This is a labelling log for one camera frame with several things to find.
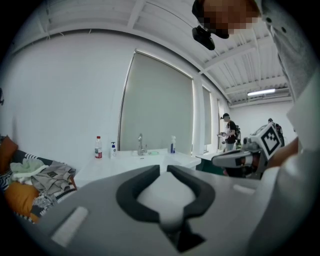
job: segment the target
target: camera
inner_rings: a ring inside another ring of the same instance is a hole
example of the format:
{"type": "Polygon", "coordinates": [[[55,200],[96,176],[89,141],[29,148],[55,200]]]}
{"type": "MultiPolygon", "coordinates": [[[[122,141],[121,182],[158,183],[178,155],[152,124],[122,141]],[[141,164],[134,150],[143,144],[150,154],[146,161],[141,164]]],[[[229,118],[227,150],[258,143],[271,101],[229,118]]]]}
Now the camera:
{"type": "Polygon", "coordinates": [[[199,0],[195,0],[192,6],[192,13],[200,23],[199,26],[192,29],[193,39],[202,44],[208,50],[213,51],[215,49],[215,43],[211,38],[211,34],[215,34],[222,39],[229,38],[227,29],[215,29],[212,28],[213,24],[210,23],[209,18],[204,18],[204,6],[199,0]]]}

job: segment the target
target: white wall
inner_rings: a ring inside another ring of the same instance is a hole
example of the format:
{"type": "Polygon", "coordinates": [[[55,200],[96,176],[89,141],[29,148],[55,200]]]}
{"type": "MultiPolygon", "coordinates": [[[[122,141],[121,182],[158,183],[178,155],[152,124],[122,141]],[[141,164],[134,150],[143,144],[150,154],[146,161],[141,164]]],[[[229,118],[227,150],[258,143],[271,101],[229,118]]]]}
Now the white wall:
{"type": "Polygon", "coordinates": [[[287,118],[287,113],[292,106],[292,102],[251,105],[232,108],[229,114],[231,120],[241,129],[242,141],[259,127],[267,124],[269,118],[272,118],[275,123],[282,127],[284,141],[287,145],[297,137],[293,126],[287,118]]]}
{"type": "MultiPolygon", "coordinates": [[[[104,148],[117,141],[121,98],[135,49],[191,77],[198,73],[166,48],[130,35],[77,33],[41,41],[17,53],[1,74],[5,102],[0,106],[0,133],[8,134],[23,151],[79,170],[93,157],[97,135],[104,148]]],[[[201,90],[202,84],[226,104],[207,79],[194,82],[201,90]]],[[[204,104],[201,95],[199,106],[204,104]]],[[[195,125],[194,142],[203,152],[204,120],[195,125]]]]}

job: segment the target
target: gray surface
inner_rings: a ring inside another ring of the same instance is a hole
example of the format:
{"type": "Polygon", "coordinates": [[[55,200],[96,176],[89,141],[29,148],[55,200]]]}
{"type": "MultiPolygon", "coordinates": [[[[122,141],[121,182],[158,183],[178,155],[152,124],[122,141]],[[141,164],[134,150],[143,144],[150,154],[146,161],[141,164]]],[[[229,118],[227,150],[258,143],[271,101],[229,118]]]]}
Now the gray surface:
{"type": "Polygon", "coordinates": [[[43,216],[39,228],[51,235],[65,217],[82,206],[89,210],[89,216],[68,246],[72,252],[86,256],[176,254],[159,225],[133,220],[116,201],[118,187],[148,169],[144,167],[89,183],[43,216]]]}
{"type": "Polygon", "coordinates": [[[80,255],[264,255],[281,245],[310,211],[320,186],[319,154],[293,156],[280,169],[267,170],[261,180],[177,166],[215,190],[206,213],[188,220],[192,232],[205,242],[184,253],[177,252],[157,224],[131,219],[116,202],[119,185],[148,167],[86,185],[49,211],[38,226],[50,235],[73,209],[83,206],[89,216],[68,247],[80,255]]]}

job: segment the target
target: white ceiling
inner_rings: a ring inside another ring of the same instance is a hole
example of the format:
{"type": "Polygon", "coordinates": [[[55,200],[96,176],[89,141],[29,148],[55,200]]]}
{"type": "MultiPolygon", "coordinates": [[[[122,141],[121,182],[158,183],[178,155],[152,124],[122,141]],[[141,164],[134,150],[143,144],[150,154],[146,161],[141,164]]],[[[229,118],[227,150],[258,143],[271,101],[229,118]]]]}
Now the white ceiling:
{"type": "Polygon", "coordinates": [[[290,101],[278,52],[264,22],[240,30],[229,39],[212,38],[210,51],[192,37],[198,25],[194,0],[47,0],[14,39],[13,52],[40,39],[80,29],[130,33],[176,52],[207,76],[231,107],[290,101]],[[248,97],[255,90],[276,93],[248,97]]]}

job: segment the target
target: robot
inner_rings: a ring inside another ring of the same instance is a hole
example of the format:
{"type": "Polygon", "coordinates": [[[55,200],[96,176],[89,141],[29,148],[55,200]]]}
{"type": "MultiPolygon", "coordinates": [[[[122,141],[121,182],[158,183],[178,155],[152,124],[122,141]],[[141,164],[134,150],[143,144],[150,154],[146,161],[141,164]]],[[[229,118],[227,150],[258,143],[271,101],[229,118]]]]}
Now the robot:
{"type": "Polygon", "coordinates": [[[229,176],[260,180],[268,160],[280,147],[278,133],[269,123],[260,127],[250,138],[244,138],[241,149],[214,156],[212,163],[225,168],[229,176]]]}

